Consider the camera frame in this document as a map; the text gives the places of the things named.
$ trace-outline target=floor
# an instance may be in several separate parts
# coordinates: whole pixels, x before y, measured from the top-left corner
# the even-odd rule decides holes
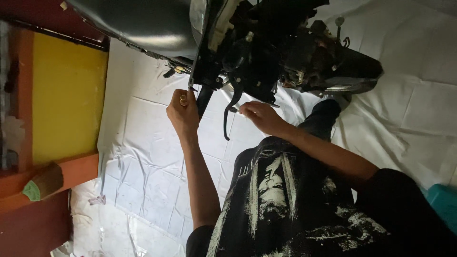
[[[385,74],[373,91],[353,98],[332,142],[379,167],[405,172],[425,189],[457,186],[457,18],[409,0],[335,0],[319,8],[316,18],[336,31],[333,21],[340,14],[346,18],[342,37],[351,38],[352,49],[379,59]],[[174,89],[187,87],[188,77],[164,79],[167,70],[164,62],[112,40],[98,141],[100,177],[72,194],[75,256],[184,256],[192,231],[186,171],[165,108]],[[221,203],[237,154],[265,137],[231,113],[231,140],[224,139],[227,97],[228,91],[213,95],[199,128]],[[293,124],[319,100],[287,89],[276,99],[276,111]],[[250,100],[243,96],[240,103]]]

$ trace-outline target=black t-shirt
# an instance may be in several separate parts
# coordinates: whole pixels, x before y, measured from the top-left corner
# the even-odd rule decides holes
[[[414,181],[381,169],[358,192],[277,137],[240,153],[217,224],[195,229],[186,255],[457,256],[456,236]]]

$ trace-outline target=brake lever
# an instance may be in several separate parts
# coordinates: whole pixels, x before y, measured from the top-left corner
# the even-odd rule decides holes
[[[224,110],[224,137],[227,141],[230,138],[227,136],[227,117],[229,116],[229,110],[241,99],[243,95],[243,85],[239,82],[241,81],[240,78],[234,78],[233,76],[229,76],[228,80],[232,84],[233,87],[233,97],[230,103],[228,103],[227,107]]]

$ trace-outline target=broom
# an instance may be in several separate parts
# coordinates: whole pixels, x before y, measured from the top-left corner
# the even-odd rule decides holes
[[[30,201],[43,200],[47,196],[57,192],[64,186],[62,168],[57,163],[51,163],[46,170],[33,177],[22,191]]]

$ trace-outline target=printed face graphic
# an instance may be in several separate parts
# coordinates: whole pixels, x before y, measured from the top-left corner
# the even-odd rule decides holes
[[[261,220],[284,218],[286,215],[287,204],[282,179],[275,173],[280,163],[280,157],[276,158],[266,168],[264,179],[259,184],[259,218]]]

